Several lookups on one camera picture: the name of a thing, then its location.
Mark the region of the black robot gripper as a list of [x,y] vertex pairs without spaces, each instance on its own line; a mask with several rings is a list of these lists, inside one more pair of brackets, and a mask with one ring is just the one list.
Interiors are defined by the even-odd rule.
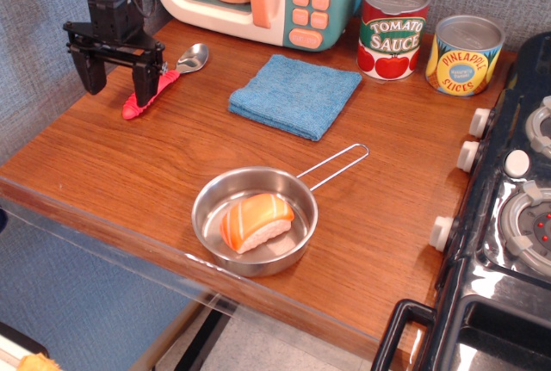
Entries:
[[107,83],[105,65],[122,65],[132,70],[136,103],[144,107],[158,92],[165,62],[164,45],[145,31],[143,0],[86,1],[90,19],[63,25],[85,90],[98,94]]

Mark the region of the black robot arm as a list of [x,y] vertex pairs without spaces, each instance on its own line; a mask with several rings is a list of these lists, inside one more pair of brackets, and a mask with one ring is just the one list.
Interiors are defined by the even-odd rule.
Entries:
[[145,31],[142,0],[86,0],[89,22],[66,22],[68,49],[84,88],[95,95],[107,84],[107,63],[132,70],[138,107],[158,93],[164,45]]

